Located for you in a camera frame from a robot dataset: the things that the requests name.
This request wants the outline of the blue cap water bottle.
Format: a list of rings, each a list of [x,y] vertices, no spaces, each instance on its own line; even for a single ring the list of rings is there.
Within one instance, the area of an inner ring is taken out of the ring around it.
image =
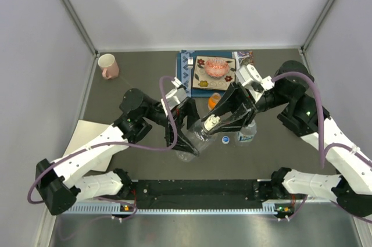
[[[247,146],[249,145],[257,132],[257,125],[256,121],[252,120],[251,123],[249,123],[246,126],[243,126],[236,134],[236,144],[239,146]]]

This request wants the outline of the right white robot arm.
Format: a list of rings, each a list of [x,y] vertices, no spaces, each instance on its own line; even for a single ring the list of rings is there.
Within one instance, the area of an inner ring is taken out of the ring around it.
[[[203,117],[209,134],[239,131],[258,113],[284,105],[282,124],[318,150],[320,163],[331,163],[334,175],[280,168],[271,175],[271,191],[278,198],[302,194],[326,199],[363,221],[371,222],[371,160],[338,127],[323,108],[319,89],[307,68],[284,62],[272,77],[262,77],[255,66],[236,71],[218,104]]]

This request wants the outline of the blue white bottle cap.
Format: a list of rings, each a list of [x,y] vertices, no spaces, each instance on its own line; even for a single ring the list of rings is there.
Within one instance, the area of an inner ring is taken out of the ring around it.
[[[225,135],[222,137],[221,141],[224,145],[227,145],[230,143],[230,137]]]

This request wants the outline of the clear glass bottle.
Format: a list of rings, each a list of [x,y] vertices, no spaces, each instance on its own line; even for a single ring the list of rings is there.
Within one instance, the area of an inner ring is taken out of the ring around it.
[[[200,151],[200,154],[217,138],[217,134],[208,135],[207,131],[203,127],[203,124],[204,122],[199,119],[186,133],[187,135],[190,135],[191,142],[196,143],[196,148],[198,151]],[[176,155],[183,162],[190,162],[197,157],[182,151],[176,151]]]

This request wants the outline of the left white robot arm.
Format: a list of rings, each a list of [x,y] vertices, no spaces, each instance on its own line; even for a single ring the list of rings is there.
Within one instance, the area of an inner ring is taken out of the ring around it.
[[[164,127],[164,150],[199,154],[182,132],[184,121],[191,127],[199,120],[196,102],[186,95],[184,87],[171,90],[161,101],[132,88],[124,94],[119,108],[121,116],[74,153],[53,162],[44,159],[37,164],[35,188],[51,215],[60,215],[86,199],[108,195],[128,197],[132,185],[125,171],[116,169],[97,176],[86,174],[128,148],[154,151],[153,147],[139,145],[152,129],[152,123]]]

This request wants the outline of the cream ridged bottle cap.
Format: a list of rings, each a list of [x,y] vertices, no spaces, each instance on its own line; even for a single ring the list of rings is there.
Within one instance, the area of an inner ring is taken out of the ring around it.
[[[213,127],[218,125],[220,122],[220,117],[211,114],[204,122],[203,127],[206,131],[210,131]]]

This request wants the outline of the orange juice bottle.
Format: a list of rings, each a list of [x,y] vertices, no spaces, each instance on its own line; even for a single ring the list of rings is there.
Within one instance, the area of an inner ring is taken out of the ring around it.
[[[213,110],[220,100],[221,94],[218,92],[213,93],[208,99],[208,109]]]

